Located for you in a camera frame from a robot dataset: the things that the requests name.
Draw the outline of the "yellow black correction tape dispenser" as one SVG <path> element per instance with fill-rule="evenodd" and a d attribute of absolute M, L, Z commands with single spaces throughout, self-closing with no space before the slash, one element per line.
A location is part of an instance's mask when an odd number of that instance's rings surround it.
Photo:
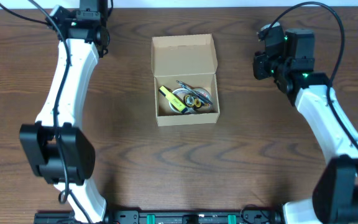
<path fill-rule="evenodd" d="M 204 105 L 198 97 L 191 94 L 185 95 L 183 101 L 187 107 L 193 108 L 194 110 L 200 109 Z"/>

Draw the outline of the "white tape roll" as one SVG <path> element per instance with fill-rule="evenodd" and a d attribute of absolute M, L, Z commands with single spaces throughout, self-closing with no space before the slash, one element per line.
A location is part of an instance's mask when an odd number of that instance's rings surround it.
<path fill-rule="evenodd" d="M 184 88 L 177 88 L 172 91 L 172 93 L 179 99 L 183 100 L 183 97 L 190 92 Z M 174 111 L 175 113 L 179 114 L 180 112 L 171 104 L 169 103 L 170 109 Z M 185 112 L 185 114 L 196 114 L 196 111 L 193 108 L 188 108 L 188 110 Z"/>

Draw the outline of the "yellow highlighter marker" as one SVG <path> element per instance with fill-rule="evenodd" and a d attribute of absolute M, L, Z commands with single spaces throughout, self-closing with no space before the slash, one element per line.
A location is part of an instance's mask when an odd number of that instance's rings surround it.
<path fill-rule="evenodd" d="M 174 95 L 168 88 L 161 86 L 158 91 L 168 100 L 168 102 L 181 114 L 185 114 L 188 111 L 188 108 L 185 104 Z"/>

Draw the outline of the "black ballpoint pen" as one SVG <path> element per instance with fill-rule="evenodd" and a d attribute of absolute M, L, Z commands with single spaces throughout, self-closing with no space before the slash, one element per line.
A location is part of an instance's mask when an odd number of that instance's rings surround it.
<path fill-rule="evenodd" d="M 177 80 L 177 83 L 184 89 L 188 90 L 189 92 L 191 92 L 192 94 L 194 94 L 195 96 L 197 96 L 204 104 L 209 104 L 212 105 L 213 102 L 211 100 L 209 100 L 206 96 L 202 95 L 201 93 L 195 91 L 194 89 L 192 89 L 190 86 L 188 86 L 187 84 L 183 83 L 182 81 Z"/>

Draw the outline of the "clear tape roll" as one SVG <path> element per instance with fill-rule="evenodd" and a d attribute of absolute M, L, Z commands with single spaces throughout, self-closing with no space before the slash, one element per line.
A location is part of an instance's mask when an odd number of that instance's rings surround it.
<path fill-rule="evenodd" d="M 203 88 L 195 88 L 195 91 L 197 91 L 201 95 L 204 95 L 210 101 L 213 100 L 213 98 L 211 97 L 210 93 L 208 91 L 206 91 L 205 89 L 203 89 Z M 197 113 L 209 113 L 209 112 L 212 111 L 212 109 L 213 109 L 213 105 L 211 105 L 211 104 L 202 104 L 202 106 L 200 108 L 196 109 L 196 112 Z"/>

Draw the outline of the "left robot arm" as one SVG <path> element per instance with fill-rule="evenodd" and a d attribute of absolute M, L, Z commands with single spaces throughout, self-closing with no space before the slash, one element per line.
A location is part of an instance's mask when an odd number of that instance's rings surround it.
<path fill-rule="evenodd" d="M 32 172 L 59 190 L 69 203 L 67 217 L 49 214 L 52 223 L 107 223 L 107 201 L 93 179 L 95 150 L 82 132 L 90 78 L 110 42 L 107 0 L 80 1 L 69 11 L 55 6 L 46 22 L 58 36 L 58 61 L 47 99 L 33 124 L 23 124 L 19 139 Z"/>

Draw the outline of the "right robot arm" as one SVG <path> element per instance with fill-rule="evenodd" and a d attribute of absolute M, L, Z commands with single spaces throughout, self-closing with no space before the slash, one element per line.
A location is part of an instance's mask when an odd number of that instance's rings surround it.
<path fill-rule="evenodd" d="M 272 77 L 309 124 L 327 166 L 309 199 L 288 202 L 284 223 L 358 223 L 358 132 L 330 88 L 314 70 L 314 32 L 266 25 L 258 33 L 263 52 L 254 55 L 254 77 Z"/>

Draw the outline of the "brown cardboard box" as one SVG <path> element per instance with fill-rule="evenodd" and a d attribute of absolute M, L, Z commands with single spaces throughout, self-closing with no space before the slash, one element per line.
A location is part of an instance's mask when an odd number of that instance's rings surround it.
<path fill-rule="evenodd" d="M 216 123 L 220 115 L 216 71 L 218 60 L 211 34 L 153 37 L 151 69 L 154 76 L 155 116 L 159 126 Z M 192 89 L 203 88 L 213 98 L 209 113 L 177 114 L 158 91 L 182 88 L 177 80 Z"/>

